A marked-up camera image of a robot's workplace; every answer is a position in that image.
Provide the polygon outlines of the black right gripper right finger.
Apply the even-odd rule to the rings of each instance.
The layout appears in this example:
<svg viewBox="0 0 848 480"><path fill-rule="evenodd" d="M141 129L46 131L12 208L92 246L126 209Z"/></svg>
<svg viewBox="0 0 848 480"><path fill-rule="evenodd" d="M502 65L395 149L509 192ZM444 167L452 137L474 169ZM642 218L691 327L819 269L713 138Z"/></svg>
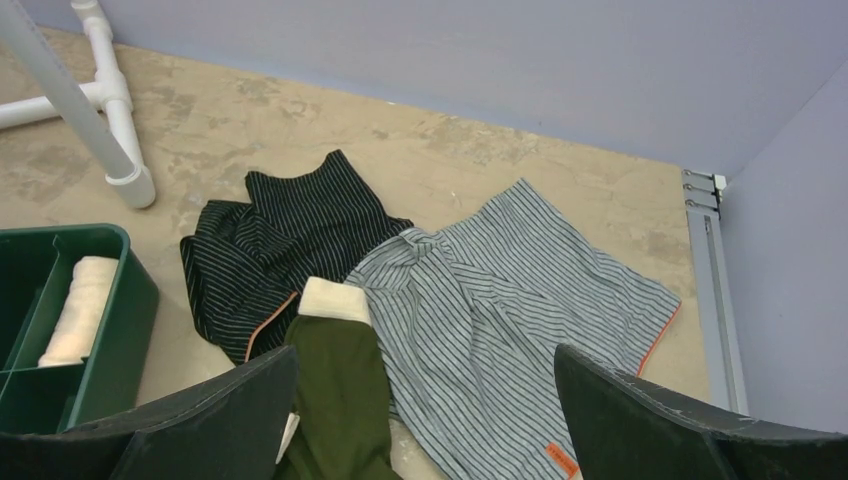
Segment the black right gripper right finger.
<svg viewBox="0 0 848 480"><path fill-rule="evenodd" d="M847 437L724 410L559 345L554 375L586 479L844 479Z"/></svg>

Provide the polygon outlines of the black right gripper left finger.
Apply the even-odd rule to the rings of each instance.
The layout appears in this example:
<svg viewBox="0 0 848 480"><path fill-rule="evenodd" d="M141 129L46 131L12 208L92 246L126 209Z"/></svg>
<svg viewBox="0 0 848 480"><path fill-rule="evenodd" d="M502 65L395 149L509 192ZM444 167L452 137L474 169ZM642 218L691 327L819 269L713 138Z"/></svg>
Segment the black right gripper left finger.
<svg viewBox="0 0 848 480"><path fill-rule="evenodd" d="M4 479L270 479L298 376L285 346L62 433L1 436Z"/></svg>

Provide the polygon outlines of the olive green underwear cream waistband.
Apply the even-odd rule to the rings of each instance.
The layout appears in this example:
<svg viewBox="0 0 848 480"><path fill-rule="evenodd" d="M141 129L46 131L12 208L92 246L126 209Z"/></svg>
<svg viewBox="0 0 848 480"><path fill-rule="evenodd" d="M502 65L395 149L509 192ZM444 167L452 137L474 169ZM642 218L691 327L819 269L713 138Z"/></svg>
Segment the olive green underwear cream waistband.
<svg viewBox="0 0 848 480"><path fill-rule="evenodd" d="M309 278L285 343L299 373L275 478L397 478L389 382L365 292Z"/></svg>

